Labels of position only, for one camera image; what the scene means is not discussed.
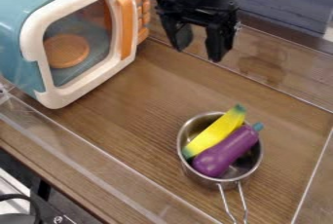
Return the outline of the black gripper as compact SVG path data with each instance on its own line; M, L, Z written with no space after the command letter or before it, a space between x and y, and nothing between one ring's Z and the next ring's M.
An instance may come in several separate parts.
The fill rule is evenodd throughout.
M156 0L166 37L182 52L192 42L191 25L206 28L208 60L220 62L232 48L238 5L234 0Z

